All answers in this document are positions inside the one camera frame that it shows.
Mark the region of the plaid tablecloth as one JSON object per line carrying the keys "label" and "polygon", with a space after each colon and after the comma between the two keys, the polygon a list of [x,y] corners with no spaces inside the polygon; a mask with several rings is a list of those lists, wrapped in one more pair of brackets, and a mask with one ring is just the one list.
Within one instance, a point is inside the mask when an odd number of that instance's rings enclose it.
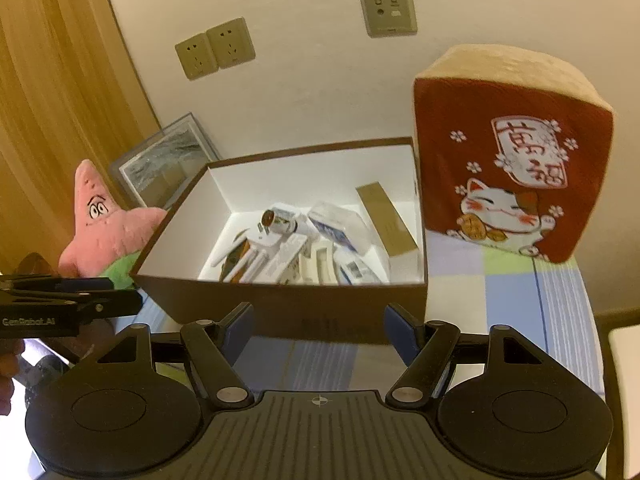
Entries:
{"label": "plaid tablecloth", "polygon": [[[426,316],[469,334],[510,325],[595,393],[604,393],[596,326],[574,260],[550,264],[427,233]],[[234,364],[255,392],[376,390],[404,370],[388,344],[326,344],[254,337]]]}

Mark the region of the red lucky cat cushion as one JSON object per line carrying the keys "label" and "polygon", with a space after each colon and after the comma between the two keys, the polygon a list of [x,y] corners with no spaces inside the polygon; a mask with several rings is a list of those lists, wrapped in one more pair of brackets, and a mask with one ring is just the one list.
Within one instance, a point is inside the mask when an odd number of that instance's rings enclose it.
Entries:
{"label": "red lucky cat cushion", "polygon": [[596,206],[614,112],[573,65],[458,44],[413,84],[424,226],[561,263]]}

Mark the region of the double wall power socket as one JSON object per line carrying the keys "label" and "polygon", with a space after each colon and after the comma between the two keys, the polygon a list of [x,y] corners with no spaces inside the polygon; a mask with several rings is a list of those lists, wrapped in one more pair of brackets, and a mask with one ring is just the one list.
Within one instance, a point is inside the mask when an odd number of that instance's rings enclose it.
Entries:
{"label": "double wall power socket", "polygon": [[245,18],[222,23],[175,45],[189,80],[253,61],[256,52]]}

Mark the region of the wall data socket plate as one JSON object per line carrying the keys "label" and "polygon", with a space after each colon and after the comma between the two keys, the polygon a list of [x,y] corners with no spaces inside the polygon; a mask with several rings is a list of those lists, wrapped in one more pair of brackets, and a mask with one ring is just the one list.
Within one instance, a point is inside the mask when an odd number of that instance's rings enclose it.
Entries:
{"label": "wall data socket plate", "polygon": [[418,32],[413,0],[360,0],[371,38],[411,36]]}

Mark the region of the glass picture frame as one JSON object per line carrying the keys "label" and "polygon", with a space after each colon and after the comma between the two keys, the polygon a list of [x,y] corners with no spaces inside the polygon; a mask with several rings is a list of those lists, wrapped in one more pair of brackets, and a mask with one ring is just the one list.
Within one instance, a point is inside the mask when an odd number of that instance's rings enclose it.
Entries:
{"label": "glass picture frame", "polygon": [[202,167],[219,159],[188,113],[112,162],[110,173],[137,205],[168,209]]}

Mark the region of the clear plastic packaged box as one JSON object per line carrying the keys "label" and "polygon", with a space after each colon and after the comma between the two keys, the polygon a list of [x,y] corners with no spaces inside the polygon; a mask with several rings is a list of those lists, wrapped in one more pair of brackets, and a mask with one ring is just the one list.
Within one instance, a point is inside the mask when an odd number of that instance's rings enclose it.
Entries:
{"label": "clear plastic packaged box", "polygon": [[333,243],[364,256],[371,248],[371,235],[355,211],[327,202],[318,202],[307,214],[314,227]]}

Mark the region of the brown cardboard box white inside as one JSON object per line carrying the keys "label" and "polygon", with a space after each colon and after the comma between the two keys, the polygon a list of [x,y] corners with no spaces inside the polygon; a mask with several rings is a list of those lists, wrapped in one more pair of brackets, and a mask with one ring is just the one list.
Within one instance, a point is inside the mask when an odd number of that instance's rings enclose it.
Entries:
{"label": "brown cardboard box white inside", "polygon": [[293,148],[204,166],[132,278],[176,322],[242,302],[269,337],[378,344],[399,304],[426,309],[419,174],[406,138]]}

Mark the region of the wooden door panel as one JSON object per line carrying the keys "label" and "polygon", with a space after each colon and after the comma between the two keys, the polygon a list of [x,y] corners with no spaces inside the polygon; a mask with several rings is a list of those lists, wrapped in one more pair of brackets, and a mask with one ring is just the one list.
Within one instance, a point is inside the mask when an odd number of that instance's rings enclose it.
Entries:
{"label": "wooden door panel", "polygon": [[110,0],[1,0],[1,270],[74,234],[74,173],[160,125]]}

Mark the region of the pink starfish plush toy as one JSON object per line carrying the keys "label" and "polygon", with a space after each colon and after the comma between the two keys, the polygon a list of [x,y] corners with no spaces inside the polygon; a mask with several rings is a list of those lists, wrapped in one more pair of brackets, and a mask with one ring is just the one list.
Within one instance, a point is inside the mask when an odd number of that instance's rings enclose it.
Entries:
{"label": "pink starfish plush toy", "polygon": [[116,289],[134,286],[130,271],[166,217],[157,207],[126,210],[108,190],[94,163],[75,171],[75,233],[58,259],[66,278],[109,278]]}

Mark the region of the purple cosmetic tube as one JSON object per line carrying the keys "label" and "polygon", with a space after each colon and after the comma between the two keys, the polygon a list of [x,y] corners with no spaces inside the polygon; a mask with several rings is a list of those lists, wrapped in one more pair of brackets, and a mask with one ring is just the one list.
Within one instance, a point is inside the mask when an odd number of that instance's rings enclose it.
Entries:
{"label": "purple cosmetic tube", "polygon": [[16,380],[24,387],[38,385],[50,377],[57,378],[70,367],[57,353],[39,339],[26,339],[25,350],[18,358],[20,371]]}

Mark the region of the gold rectangular box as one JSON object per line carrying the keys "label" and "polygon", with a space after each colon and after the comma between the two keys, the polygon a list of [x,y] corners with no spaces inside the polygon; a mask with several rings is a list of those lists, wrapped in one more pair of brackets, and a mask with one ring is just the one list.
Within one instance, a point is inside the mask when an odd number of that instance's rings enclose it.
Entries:
{"label": "gold rectangular box", "polygon": [[382,185],[373,182],[356,191],[388,281],[392,284],[422,282],[424,272],[419,245]]}

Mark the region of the white round-lens gadget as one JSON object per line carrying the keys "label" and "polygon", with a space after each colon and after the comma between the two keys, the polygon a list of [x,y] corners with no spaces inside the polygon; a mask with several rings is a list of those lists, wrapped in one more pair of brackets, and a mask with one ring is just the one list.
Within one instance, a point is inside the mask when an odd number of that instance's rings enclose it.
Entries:
{"label": "white round-lens gadget", "polygon": [[306,216],[299,209],[287,204],[271,205],[262,214],[260,223],[267,231],[277,234],[310,233]]}

